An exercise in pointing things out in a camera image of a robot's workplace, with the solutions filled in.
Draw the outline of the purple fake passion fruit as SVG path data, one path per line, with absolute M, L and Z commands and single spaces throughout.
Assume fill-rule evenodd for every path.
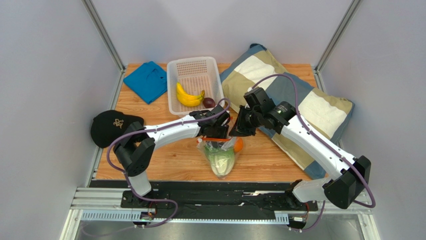
M 206 109 L 211 109 L 216 106 L 216 102 L 210 97 L 205 97 L 202 104 Z

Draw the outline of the clear zip top bag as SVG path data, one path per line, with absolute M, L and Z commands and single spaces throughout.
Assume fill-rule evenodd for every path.
M 241 137 L 197 139 L 197 148 L 209 163 L 217 178 L 223 179 L 233 170 L 244 148 Z

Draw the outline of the orange fake orange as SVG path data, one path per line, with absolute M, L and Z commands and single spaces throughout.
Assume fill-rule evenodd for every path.
M 244 142 L 241 137 L 237 137 L 233 146 L 233 151 L 239 153 L 244 148 Z

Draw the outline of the green fake lettuce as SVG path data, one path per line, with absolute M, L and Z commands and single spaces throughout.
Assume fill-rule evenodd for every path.
M 207 144 L 202 150 L 211 170 L 218 178 L 225 178 L 232 171 L 236 161 L 233 147 L 217 148 Z

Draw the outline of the yellow fake banana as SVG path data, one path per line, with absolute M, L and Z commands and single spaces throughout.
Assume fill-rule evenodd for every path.
M 176 97 L 178 101 L 186 107 L 197 107 L 205 98 L 205 90 L 202 90 L 199 95 L 191 95 L 188 94 L 182 87 L 181 83 L 178 82 L 176 84 Z

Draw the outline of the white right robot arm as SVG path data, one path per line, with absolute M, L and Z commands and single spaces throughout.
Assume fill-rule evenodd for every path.
M 239 108 L 231 136 L 254 136 L 259 127 L 274 130 L 301 147 L 327 173 L 327 177 L 321 179 L 292 183 L 285 191 L 289 205 L 329 201 L 340 209 L 347 209 L 367 188 L 371 171 L 367 157 L 355 157 L 337 147 L 310 126 L 294 106 L 286 101 L 275 104 L 263 88 L 256 87 L 243 97 L 246 105 Z

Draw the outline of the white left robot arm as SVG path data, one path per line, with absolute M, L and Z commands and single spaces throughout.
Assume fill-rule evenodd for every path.
M 107 152 L 113 152 L 122 165 L 120 171 L 133 193 L 144 197 L 152 190 L 146 170 L 155 150 L 184 139 L 224 136 L 229 119 L 227 108 L 217 105 L 159 125 L 143 126 L 133 122 L 124 135 L 111 143 Z

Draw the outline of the patchwork pillow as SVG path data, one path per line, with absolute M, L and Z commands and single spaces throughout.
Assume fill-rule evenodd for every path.
M 324 93 L 317 87 L 291 74 L 263 45 L 254 43 L 220 73 L 222 91 L 238 112 L 246 105 L 244 94 L 258 83 L 277 105 L 283 101 L 298 106 L 300 114 L 318 132 L 335 145 L 340 141 L 354 110 L 354 103 L 343 97 Z

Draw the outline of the white plastic basket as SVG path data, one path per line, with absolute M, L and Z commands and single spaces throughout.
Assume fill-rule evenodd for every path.
M 205 91 L 205 97 L 217 104 L 224 98 L 220 73 L 215 58 L 199 56 L 170 61 L 166 66 L 168 109 L 173 115 L 183 117 L 192 111 L 201 111 L 205 107 L 188 107 L 177 98 L 177 83 L 190 95 L 197 96 Z

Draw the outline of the blue folded cloth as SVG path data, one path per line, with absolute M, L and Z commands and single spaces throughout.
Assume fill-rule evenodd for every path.
M 153 61 L 145 62 L 123 80 L 146 104 L 167 92 L 167 73 Z

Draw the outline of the black baseball cap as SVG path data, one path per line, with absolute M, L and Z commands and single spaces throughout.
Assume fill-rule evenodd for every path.
M 144 125 L 144 119 L 140 116 L 128 115 L 116 110 L 101 112 L 93 118 L 90 127 L 91 139 L 99 148 L 107 148 L 134 122 Z

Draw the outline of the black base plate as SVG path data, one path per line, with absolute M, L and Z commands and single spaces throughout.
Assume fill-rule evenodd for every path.
M 123 188 L 119 206 L 149 210 L 158 220 L 273 220 L 276 211 L 317 212 L 318 203 L 292 209 L 286 202 L 287 182 L 151 181 L 149 200 L 135 197 L 124 180 L 94 180 L 91 188 Z

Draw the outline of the aluminium frame rail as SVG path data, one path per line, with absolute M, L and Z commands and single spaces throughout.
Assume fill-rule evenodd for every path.
M 275 211 L 272 220 L 156 219 L 143 208 L 120 207 L 124 188 L 79 187 L 62 239 L 144 240 L 378 240 L 372 211 L 318 203 L 316 212 Z

